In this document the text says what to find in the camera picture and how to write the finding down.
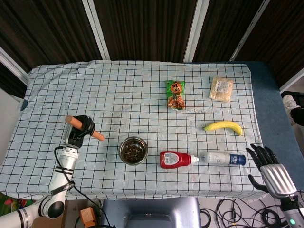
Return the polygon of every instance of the yellow banana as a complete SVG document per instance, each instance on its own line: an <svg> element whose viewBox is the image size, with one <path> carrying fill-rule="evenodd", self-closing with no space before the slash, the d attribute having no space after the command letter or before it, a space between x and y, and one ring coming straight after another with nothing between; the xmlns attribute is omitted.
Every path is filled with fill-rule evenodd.
<svg viewBox="0 0 304 228"><path fill-rule="evenodd" d="M205 131L216 130L216 129L223 128L223 127L232 129L238 135L242 135L242 133L243 133L241 126L232 121L220 121L220 122L215 122L215 123L209 124L208 126L205 127Z"/></svg>

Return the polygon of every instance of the snack bag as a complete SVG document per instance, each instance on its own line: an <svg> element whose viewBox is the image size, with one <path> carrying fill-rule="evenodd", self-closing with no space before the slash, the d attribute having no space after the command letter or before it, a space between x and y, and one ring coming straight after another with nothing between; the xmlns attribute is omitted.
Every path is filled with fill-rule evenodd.
<svg viewBox="0 0 304 228"><path fill-rule="evenodd" d="M216 101L230 102L233 81L225 77L213 77L210 98Z"/></svg>
<svg viewBox="0 0 304 228"><path fill-rule="evenodd" d="M184 94L185 82L166 81L167 84L167 98L168 107L183 110L185 108L185 102L182 98Z"/></svg>

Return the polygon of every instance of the red squeeze bottle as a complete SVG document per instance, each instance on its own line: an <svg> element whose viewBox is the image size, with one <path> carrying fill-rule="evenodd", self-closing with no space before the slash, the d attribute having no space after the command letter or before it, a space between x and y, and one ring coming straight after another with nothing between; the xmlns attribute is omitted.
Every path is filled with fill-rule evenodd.
<svg viewBox="0 0 304 228"><path fill-rule="evenodd" d="M175 151L162 151L160 154L160 164L164 169L174 169L180 166L187 166L198 162L199 159L187 153L178 153Z"/></svg>

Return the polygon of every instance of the stainless steel bowl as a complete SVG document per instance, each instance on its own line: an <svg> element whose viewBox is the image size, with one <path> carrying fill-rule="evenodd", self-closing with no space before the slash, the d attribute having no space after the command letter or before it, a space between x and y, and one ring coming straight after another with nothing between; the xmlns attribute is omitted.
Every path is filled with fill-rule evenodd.
<svg viewBox="0 0 304 228"><path fill-rule="evenodd" d="M140 155L138 158L132 157L128 159L127 156L130 156L131 152L129 150L136 150ZM125 139L119 146L119 157L120 159L128 165L138 165L142 163L148 155L148 146L146 142L139 137L129 137Z"/></svg>

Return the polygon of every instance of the shoe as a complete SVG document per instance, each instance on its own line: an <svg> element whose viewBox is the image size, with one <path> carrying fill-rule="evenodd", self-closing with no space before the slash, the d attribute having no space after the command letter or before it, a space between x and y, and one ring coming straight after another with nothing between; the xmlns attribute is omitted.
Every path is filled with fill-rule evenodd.
<svg viewBox="0 0 304 228"><path fill-rule="evenodd" d="M291 125L295 125L295 121L294 119L291 117L290 115L290 111L295 109L295 108L299 108L300 106L296 104L294 98L291 95L286 95L283 97L283 104L285 106L285 110L287 112L287 116L290 120L290 124Z"/></svg>

